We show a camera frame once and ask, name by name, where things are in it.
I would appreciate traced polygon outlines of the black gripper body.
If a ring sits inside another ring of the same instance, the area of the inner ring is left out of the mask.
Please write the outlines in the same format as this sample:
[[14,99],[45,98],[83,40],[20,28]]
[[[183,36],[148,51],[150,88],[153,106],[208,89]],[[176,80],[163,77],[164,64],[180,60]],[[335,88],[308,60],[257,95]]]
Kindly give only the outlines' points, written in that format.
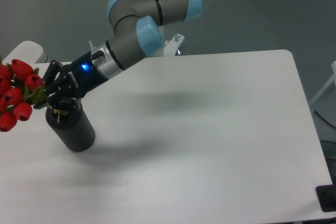
[[100,73],[88,52],[70,64],[52,61],[54,67],[51,93],[65,98],[83,98],[88,92],[102,85],[108,78]]

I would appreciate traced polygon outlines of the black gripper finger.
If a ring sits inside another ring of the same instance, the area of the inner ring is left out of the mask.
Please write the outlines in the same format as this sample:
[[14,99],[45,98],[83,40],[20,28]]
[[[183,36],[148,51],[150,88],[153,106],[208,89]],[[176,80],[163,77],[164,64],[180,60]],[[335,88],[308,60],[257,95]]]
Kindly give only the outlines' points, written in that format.
[[43,76],[44,92],[54,93],[59,87],[59,81],[57,81],[57,75],[60,74],[63,64],[58,61],[52,60]]
[[46,95],[42,92],[34,94],[33,107],[37,110],[40,110],[42,108],[57,110],[61,114],[67,114],[79,109],[79,105],[76,99],[61,96],[57,92],[49,95]]

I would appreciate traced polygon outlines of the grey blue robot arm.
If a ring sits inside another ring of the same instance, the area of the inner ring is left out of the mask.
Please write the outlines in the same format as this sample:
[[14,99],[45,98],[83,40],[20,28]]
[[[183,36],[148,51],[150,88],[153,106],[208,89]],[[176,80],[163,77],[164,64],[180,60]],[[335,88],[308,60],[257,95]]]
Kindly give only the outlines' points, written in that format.
[[78,109],[88,92],[162,49],[160,27],[198,18],[202,10],[202,0],[109,0],[113,38],[70,64],[52,61],[44,75],[45,98],[35,108]]

